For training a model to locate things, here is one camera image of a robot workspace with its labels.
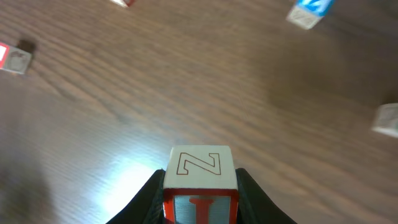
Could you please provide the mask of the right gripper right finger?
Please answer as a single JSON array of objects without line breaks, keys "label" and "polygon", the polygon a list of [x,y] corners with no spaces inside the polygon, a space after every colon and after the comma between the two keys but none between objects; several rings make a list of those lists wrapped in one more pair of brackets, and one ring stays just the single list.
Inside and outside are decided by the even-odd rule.
[{"label": "right gripper right finger", "polygon": [[246,169],[236,169],[237,224],[297,224],[261,189]]}]

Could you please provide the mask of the red letter A block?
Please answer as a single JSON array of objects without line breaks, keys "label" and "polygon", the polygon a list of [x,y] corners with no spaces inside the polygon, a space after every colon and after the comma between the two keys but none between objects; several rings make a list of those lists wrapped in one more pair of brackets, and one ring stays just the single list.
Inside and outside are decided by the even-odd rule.
[{"label": "red letter A block", "polygon": [[1,42],[1,70],[25,74],[32,54]]}]

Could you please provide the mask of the blue number 2 block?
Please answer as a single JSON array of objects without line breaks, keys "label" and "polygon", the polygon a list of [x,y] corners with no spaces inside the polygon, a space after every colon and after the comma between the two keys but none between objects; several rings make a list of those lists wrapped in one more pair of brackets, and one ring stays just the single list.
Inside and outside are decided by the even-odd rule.
[{"label": "blue number 2 block", "polygon": [[325,17],[333,3],[334,0],[297,0],[286,19],[302,29],[312,29]]}]

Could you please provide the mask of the red letter I block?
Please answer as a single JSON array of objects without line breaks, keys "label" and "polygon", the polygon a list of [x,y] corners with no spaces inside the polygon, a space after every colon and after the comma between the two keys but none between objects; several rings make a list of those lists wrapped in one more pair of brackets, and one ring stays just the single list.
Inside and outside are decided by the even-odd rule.
[{"label": "red letter I block", "polygon": [[235,224],[238,181],[229,146],[174,146],[163,183],[169,224]]}]

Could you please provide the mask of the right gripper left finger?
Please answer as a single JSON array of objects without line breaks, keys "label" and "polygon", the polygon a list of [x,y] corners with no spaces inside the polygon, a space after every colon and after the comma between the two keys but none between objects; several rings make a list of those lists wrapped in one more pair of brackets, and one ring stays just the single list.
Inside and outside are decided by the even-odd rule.
[{"label": "right gripper left finger", "polygon": [[106,224],[164,224],[164,177],[163,169],[156,170],[133,199]]}]

